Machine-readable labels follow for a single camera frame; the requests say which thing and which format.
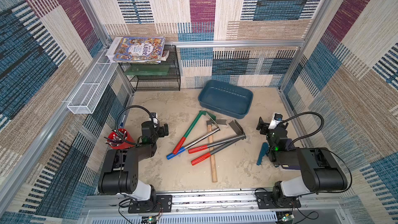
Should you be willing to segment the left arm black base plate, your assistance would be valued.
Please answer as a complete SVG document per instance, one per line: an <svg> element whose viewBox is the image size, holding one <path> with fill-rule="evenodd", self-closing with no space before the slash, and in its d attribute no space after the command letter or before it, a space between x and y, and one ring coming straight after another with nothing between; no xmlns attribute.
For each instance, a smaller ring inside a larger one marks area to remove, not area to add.
<svg viewBox="0 0 398 224"><path fill-rule="evenodd" d="M152 196L147 201L130 202L129 214L149 214L149 213L170 213L172 210L173 196L172 195L157 195Z"/></svg>

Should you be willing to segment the grey hoe red grip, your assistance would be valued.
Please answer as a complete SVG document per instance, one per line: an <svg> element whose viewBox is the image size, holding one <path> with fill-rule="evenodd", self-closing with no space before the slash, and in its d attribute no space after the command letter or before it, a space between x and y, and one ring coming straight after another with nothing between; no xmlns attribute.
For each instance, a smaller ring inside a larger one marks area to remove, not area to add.
<svg viewBox="0 0 398 224"><path fill-rule="evenodd" d="M189 149L188 153L189 154L196 153L196 152L199 152L199 151L202 151L202 150L211 149L211 148L216 147L216 146L222 146L222 145L225 145L225 144L230 144L230 143L233 143L233 142L237 142L239 140L246 139L246 134L243 131L243 128L240 126L240 124L236 120L231 121L229 123L229 126L235 131L236 136L233 136L231 138L226 138L226 139L223 139L223 140L220 140L220 141L216 141L216 142L213 142L213 143L209 143L207 145L203 145L203 146L199 146L199 147L195 147L195 148Z"/></svg>
<svg viewBox="0 0 398 224"><path fill-rule="evenodd" d="M230 144L225 144L225 145L222 145L222 146L216 146L216 147L213 147L211 149L207 149L207 150L209 150L209 152L207 152L207 153L201 155L200 157L192 160L191 164L194 166L194 165L196 165L196 164L198 164L198 163L210 158L212 155L216 154L217 152L222 151L223 149L231 146L234 143L236 143L236 142L233 142L233 143L230 143Z"/></svg>

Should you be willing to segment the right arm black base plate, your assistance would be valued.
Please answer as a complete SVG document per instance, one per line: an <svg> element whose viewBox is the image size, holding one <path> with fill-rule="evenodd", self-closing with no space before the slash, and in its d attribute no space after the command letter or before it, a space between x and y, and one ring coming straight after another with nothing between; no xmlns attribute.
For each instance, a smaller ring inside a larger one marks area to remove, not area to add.
<svg viewBox="0 0 398 224"><path fill-rule="evenodd" d="M263 188L255 190L255 197L259 209L272 208L300 208L301 203L298 197L286 197L277 193L268 192Z"/></svg>

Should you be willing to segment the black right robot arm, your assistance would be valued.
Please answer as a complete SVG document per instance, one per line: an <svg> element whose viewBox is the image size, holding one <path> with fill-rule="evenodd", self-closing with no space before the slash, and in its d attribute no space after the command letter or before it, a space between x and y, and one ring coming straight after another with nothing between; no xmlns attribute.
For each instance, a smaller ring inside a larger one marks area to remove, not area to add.
<svg viewBox="0 0 398 224"><path fill-rule="evenodd" d="M276 168L298 170L301 175L294 179L278 181L271 192L262 189L256 192L260 209L301 207L301 196L318 193L342 193L352 184L346 177L334 155L327 148L299 148L288 138L288 123L282 121L281 114L275 114L270 123L259 119L256 129L265 135L258 157L261 165L263 157Z"/></svg>

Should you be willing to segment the teal plastic storage box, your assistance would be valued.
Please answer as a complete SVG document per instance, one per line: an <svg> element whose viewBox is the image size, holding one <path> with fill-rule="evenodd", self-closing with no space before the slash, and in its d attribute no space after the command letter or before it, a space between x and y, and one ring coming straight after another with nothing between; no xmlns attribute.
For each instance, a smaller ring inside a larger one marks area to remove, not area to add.
<svg viewBox="0 0 398 224"><path fill-rule="evenodd" d="M249 112L254 94L249 89L217 80L209 80L198 96L200 105L208 110L243 119Z"/></svg>

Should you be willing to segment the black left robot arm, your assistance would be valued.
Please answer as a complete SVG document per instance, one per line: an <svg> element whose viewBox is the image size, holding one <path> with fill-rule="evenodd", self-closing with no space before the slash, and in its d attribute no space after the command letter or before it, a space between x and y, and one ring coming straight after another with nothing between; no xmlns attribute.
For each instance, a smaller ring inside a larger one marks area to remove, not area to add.
<svg viewBox="0 0 398 224"><path fill-rule="evenodd" d="M152 158L157 151L157 140L169 135L168 124L158 125L151 121L142 123L142 141L134 141L126 129L120 128L107 138L119 141L105 156L98 181L102 195L124 195L139 204L156 202L156 191L152 185L138 178L138 164Z"/></svg>

